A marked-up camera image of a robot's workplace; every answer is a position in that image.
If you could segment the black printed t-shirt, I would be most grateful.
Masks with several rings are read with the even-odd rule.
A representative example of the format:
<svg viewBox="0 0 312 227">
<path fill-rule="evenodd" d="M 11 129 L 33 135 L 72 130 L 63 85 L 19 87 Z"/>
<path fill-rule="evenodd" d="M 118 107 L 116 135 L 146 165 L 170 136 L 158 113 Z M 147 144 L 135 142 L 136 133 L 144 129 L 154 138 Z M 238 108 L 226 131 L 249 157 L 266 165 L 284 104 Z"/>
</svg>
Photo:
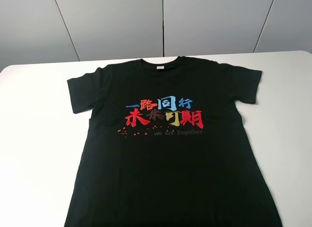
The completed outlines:
<svg viewBox="0 0 312 227">
<path fill-rule="evenodd" d="M 69 79 L 73 112 L 92 114 L 65 226 L 282 226 L 235 106 L 261 76 L 178 57 Z"/>
</svg>

